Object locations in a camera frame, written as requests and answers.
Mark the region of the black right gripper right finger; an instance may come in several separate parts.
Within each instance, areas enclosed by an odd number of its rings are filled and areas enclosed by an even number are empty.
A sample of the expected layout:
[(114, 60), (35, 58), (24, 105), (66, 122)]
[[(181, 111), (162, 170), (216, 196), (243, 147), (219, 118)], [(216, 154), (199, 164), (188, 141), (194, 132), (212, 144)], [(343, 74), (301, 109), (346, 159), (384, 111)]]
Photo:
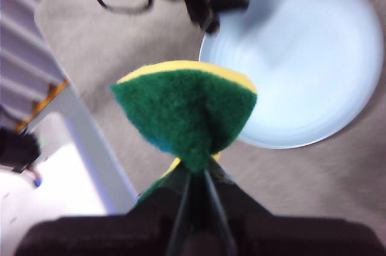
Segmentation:
[(239, 255), (383, 255), (368, 226), (328, 217), (279, 216), (223, 171), (211, 172)]

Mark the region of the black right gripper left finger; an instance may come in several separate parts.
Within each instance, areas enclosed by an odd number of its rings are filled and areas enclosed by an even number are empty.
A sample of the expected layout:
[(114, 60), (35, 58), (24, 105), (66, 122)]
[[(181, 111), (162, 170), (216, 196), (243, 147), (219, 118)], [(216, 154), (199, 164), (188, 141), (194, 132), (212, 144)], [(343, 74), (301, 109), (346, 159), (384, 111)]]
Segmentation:
[(183, 255), (189, 174), (170, 173), (125, 214), (61, 217), (28, 230), (16, 255)]

